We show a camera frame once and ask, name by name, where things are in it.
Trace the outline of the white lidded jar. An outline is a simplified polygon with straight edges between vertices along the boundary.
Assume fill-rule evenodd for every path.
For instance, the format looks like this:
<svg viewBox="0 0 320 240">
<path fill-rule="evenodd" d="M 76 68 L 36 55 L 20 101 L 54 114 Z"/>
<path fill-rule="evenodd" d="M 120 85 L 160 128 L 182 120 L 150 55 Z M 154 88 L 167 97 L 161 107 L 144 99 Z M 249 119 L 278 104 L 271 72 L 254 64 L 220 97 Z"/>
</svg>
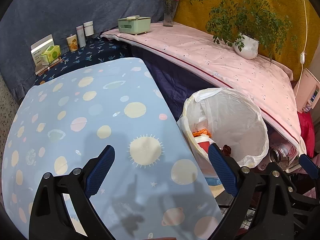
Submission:
<svg viewBox="0 0 320 240">
<path fill-rule="evenodd" d="M 83 23 L 85 36 L 89 37 L 94 34 L 93 21 L 88 21 Z"/>
</svg>

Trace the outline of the dark blue floral cloth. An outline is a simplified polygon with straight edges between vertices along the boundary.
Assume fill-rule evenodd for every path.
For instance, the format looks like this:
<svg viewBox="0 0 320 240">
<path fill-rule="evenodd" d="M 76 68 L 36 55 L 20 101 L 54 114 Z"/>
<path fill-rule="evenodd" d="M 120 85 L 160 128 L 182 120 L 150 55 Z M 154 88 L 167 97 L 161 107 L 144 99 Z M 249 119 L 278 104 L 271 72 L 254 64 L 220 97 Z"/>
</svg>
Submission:
<svg viewBox="0 0 320 240">
<path fill-rule="evenodd" d="M 36 77 L 34 85 L 41 85 L 80 68 L 131 56 L 131 47 L 124 42 L 96 38 L 92 44 L 64 53 L 60 63 Z"/>
</svg>

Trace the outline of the yellow patterned can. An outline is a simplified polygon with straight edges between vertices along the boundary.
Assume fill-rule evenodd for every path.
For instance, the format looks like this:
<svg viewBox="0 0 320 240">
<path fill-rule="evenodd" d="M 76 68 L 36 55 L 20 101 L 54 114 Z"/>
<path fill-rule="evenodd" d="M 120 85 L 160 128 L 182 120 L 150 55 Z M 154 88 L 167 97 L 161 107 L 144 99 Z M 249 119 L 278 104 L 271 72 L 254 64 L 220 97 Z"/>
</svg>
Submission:
<svg viewBox="0 0 320 240">
<path fill-rule="evenodd" d="M 69 35 L 67 38 L 67 44 L 70 52 L 74 52 L 78 50 L 78 40 L 77 40 L 77 35 Z"/>
</svg>

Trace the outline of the pink bed sheet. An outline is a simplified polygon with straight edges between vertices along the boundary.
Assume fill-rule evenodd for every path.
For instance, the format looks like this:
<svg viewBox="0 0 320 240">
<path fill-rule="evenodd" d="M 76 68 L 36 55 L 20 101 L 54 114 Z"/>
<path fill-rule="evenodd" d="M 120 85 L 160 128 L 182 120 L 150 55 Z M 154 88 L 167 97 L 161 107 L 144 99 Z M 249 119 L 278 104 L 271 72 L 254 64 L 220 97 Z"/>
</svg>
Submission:
<svg viewBox="0 0 320 240">
<path fill-rule="evenodd" d="M 211 35 L 179 23 L 172 27 L 153 23 L 149 32 L 140 35 L 113 29 L 103 32 L 102 37 L 152 52 L 216 87 L 239 91 L 260 107 L 263 118 L 278 133 L 306 153 L 291 85 L 292 70 L 283 64 L 261 55 L 244 59 L 233 48 L 215 44 Z"/>
</svg>

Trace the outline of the mustard yellow curtain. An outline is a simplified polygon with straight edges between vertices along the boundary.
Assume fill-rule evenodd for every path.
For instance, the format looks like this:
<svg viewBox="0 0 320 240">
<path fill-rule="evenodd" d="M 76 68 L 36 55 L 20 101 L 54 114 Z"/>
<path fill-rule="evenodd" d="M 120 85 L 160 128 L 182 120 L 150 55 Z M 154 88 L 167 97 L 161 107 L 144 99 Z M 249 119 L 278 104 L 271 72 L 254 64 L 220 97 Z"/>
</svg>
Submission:
<svg viewBox="0 0 320 240">
<path fill-rule="evenodd" d="M 259 54 L 298 80 L 319 42 L 319 16 L 309 0 L 182 0 L 174 20 L 232 44 L 238 33 L 259 41 Z"/>
</svg>

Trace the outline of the pink white device box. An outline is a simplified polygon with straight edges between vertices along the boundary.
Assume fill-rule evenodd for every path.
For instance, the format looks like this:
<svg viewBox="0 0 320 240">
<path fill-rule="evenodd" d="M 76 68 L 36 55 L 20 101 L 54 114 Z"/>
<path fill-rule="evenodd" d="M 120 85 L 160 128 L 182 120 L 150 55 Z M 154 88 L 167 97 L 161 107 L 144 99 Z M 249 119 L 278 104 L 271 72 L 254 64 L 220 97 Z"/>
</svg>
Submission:
<svg viewBox="0 0 320 240">
<path fill-rule="evenodd" d="M 293 91 L 299 113 L 308 113 L 319 100 L 319 81 L 308 69 L 304 68 Z"/>
</svg>

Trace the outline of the dark red velvet scrunchie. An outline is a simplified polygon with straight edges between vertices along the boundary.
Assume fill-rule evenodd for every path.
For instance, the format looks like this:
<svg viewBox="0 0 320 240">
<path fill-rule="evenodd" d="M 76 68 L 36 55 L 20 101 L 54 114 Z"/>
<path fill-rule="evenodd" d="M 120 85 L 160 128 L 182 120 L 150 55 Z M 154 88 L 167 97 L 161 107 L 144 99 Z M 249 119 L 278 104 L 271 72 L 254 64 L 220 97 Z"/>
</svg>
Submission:
<svg viewBox="0 0 320 240">
<path fill-rule="evenodd" d="M 230 157 L 231 156 L 231 152 L 232 152 L 232 149 L 230 146 L 228 145 L 224 145 L 223 148 L 222 148 L 222 153 L 227 156 L 227 157 Z"/>
</svg>

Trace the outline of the white lined trash bin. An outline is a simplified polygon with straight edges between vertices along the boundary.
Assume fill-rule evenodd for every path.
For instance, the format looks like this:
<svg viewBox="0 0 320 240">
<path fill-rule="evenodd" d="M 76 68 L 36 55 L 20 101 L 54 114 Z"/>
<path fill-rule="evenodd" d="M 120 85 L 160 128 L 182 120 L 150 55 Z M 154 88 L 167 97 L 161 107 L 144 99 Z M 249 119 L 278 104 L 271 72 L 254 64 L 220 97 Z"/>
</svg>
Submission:
<svg viewBox="0 0 320 240">
<path fill-rule="evenodd" d="M 177 122 L 206 178 L 217 174 L 193 132 L 207 129 L 219 147 L 228 145 L 239 166 L 255 168 L 267 155 L 269 140 L 260 108 L 242 93 L 229 88 L 208 88 L 193 93 Z"/>
</svg>

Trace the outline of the white open cardboard box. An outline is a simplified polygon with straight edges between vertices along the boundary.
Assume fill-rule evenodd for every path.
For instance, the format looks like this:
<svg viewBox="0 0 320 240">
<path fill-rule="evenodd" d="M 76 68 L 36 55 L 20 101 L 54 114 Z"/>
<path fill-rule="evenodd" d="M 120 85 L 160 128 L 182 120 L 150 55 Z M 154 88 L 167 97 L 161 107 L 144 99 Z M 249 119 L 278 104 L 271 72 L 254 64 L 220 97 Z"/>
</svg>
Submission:
<svg viewBox="0 0 320 240">
<path fill-rule="evenodd" d="M 52 34 L 42 38 L 41 40 L 37 41 L 35 44 L 31 45 L 31 56 L 33 58 L 33 61 L 35 63 L 35 74 L 39 72 L 44 66 L 41 63 L 40 55 L 49 47 L 49 46 L 57 46 L 54 44 L 53 36 Z"/>
</svg>

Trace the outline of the green tissue pack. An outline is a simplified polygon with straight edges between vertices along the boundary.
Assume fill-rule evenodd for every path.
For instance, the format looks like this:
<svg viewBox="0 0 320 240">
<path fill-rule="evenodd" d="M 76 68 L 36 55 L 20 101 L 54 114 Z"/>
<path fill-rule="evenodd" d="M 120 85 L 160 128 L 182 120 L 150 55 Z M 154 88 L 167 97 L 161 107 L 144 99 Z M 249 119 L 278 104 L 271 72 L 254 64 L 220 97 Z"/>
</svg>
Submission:
<svg viewBox="0 0 320 240">
<path fill-rule="evenodd" d="M 50 65 L 61 55 L 60 46 L 49 46 L 41 55 L 40 60 L 43 66 Z"/>
</svg>

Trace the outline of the red white paper cup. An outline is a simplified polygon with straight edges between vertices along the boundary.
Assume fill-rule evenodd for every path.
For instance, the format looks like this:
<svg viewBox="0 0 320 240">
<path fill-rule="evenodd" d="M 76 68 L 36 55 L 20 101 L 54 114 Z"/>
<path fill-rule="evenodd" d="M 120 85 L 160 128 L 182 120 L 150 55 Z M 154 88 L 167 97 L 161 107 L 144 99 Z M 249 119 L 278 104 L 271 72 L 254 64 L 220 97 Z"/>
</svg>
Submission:
<svg viewBox="0 0 320 240">
<path fill-rule="evenodd" d="M 205 134 L 195 137 L 194 139 L 197 142 L 197 144 L 200 146 L 200 148 L 202 148 L 207 154 L 208 154 L 210 145 L 215 143 L 215 141 L 211 139 L 210 136 Z"/>
</svg>

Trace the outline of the orange pencil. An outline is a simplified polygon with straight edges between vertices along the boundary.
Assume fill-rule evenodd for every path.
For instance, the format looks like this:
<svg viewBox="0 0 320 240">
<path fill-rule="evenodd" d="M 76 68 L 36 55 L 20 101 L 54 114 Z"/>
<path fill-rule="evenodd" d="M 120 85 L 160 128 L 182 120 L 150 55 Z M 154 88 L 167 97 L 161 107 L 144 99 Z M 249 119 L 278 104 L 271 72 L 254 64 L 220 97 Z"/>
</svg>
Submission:
<svg viewBox="0 0 320 240">
<path fill-rule="evenodd" d="M 57 64 L 60 64 L 61 62 L 62 62 L 62 60 L 59 60 L 59 61 L 53 62 L 52 64 L 50 64 L 48 66 L 44 66 L 39 72 L 36 73 L 36 75 L 41 76 L 42 74 L 51 70 L 53 67 L 55 67 Z"/>
</svg>

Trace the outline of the orange snack wrapper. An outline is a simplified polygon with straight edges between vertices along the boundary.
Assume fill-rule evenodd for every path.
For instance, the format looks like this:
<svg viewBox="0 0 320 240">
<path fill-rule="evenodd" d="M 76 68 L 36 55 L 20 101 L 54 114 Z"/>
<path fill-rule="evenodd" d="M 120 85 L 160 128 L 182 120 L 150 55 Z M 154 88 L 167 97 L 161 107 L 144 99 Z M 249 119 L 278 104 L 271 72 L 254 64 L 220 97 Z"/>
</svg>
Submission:
<svg viewBox="0 0 320 240">
<path fill-rule="evenodd" d="M 203 128 L 203 129 L 201 129 L 199 131 L 192 132 L 192 134 L 193 134 L 193 137 L 200 137 L 202 135 L 206 135 L 206 136 L 208 136 L 210 138 L 212 137 L 211 133 L 206 128 Z"/>
</svg>

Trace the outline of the mint green tissue box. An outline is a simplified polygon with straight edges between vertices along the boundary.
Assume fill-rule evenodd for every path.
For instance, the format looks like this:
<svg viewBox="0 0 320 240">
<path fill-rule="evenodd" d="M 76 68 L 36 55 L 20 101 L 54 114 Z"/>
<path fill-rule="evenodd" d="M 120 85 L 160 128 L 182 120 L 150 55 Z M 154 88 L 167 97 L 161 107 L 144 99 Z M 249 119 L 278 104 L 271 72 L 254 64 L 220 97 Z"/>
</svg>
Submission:
<svg viewBox="0 0 320 240">
<path fill-rule="evenodd" d="M 150 30 L 150 24 L 151 17 L 142 17 L 139 15 L 118 19 L 119 32 L 132 35 L 147 33 Z"/>
</svg>

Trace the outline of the potted green plant white pot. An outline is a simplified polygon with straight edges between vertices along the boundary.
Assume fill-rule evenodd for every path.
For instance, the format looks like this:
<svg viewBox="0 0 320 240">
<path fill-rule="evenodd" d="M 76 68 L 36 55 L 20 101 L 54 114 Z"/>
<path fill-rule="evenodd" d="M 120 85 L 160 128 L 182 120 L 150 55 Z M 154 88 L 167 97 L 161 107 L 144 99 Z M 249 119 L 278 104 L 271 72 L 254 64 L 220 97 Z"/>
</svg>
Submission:
<svg viewBox="0 0 320 240">
<path fill-rule="evenodd" d="M 189 0 L 204 3 L 208 0 Z M 216 0 L 209 11 L 206 31 L 213 42 L 245 49 L 245 37 L 258 42 L 269 58 L 281 54 L 287 43 L 297 48 L 297 35 L 287 15 L 276 11 L 273 2 L 280 0 Z"/>
</svg>

